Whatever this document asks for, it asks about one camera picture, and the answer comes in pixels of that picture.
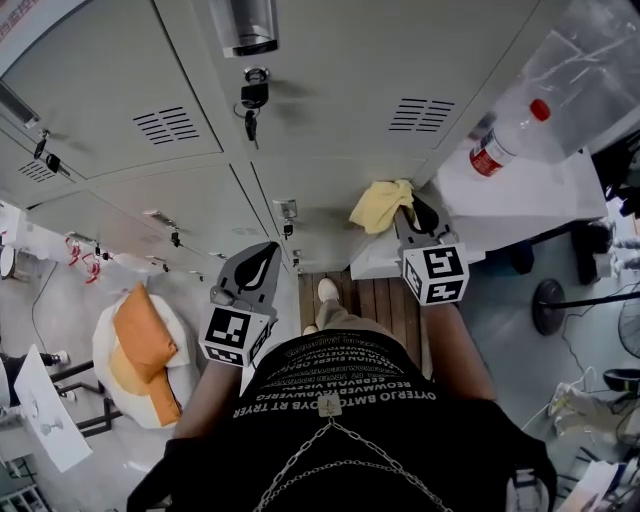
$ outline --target white paper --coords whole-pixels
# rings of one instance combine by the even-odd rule
[[[604,493],[616,476],[617,464],[604,461],[592,462],[571,494],[560,505],[557,512],[590,512],[596,510]]]
[[[14,389],[31,428],[60,472],[91,455],[49,378],[35,345],[22,365]]]

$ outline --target stand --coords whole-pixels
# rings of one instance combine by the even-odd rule
[[[531,311],[533,323],[540,334],[551,336],[558,332],[564,321],[565,309],[637,299],[640,298],[640,291],[573,302],[564,302],[564,298],[562,285],[555,279],[545,279],[538,285],[536,292],[533,294]]]

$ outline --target chair leg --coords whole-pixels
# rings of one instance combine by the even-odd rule
[[[67,368],[66,370],[62,370],[61,372],[51,375],[51,382],[54,382],[54,383],[59,382],[68,377],[72,377],[74,375],[78,375],[79,373],[86,372],[91,368],[93,368],[93,361],[87,361],[86,363],[82,363],[77,366]]]
[[[98,387],[95,387],[89,384],[85,384],[84,382],[77,382],[75,384],[70,384],[69,386],[65,386],[63,388],[56,388],[56,389],[58,390],[58,394],[61,395],[63,393],[66,393],[67,391],[73,391],[74,389],[78,389],[78,388],[86,389],[87,391],[90,391],[91,393],[95,393],[96,395],[104,395],[104,391],[105,391],[102,384],[100,384]]]
[[[97,434],[102,434],[103,432],[108,432],[113,427],[113,420],[116,418],[120,418],[123,414],[118,410],[112,410],[112,407],[115,407],[113,400],[111,398],[105,398],[103,400],[104,406],[104,415],[98,416],[97,418],[93,418],[91,420],[81,421],[76,423],[76,427],[80,430],[81,434],[84,437],[91,437]],[[100,423],[104,423],[104,425],[91,429],[90,427],[95,427],[96,425],[100,425]]]

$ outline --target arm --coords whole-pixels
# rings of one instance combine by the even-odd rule
[[[438,384],[456,398],[496,399],[491,376],[455,306],[429,306],[427,334]]]
[[[242,368],[209,361],[173,431],[173,438],[206,435],[228,415],[240,396]]]

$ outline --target locker door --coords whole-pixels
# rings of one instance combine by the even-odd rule
[[[144,214],[160,211],[177,224],[185,246],[204,254],[231,256],[268,240],[228,165],[98,185],[95,191],[105,201],[168,238],[171,228]]]
[[[42,161],[34,161],[27,151],[0,131],[0,194],[3,199],[21,204],[30,197],[72,183],[60,173],[53,173]]]
[[[265,197],[295,199],[298,216],[285,243],[300,250],[303,272],[344,270],[362,245],[364,230],[349,222],[362,193],[376,180],[411,179],[422,160],[271,158],[255,163]],[[276,219],[282,232],[282,221]]]
[[[28,212],[28,219],[62,235],[73,231],[96,240],[107,251],[164,260],[171,270],[217,272],[217,264],[212,267],[206,258],[184,247],[172,247],[166,237],[88,191],[42,203]]]
[[[225,58],[210,2],[192,1],[230,109],[246,85],[245,68],[271,72],[258,151],[235,118],[256,158],[428,158],[539,3],[279,0],[278,50]]]
[[[88,2],[3,81],[51,132],[47,149],[86,178],[221,151],[151,0]]]

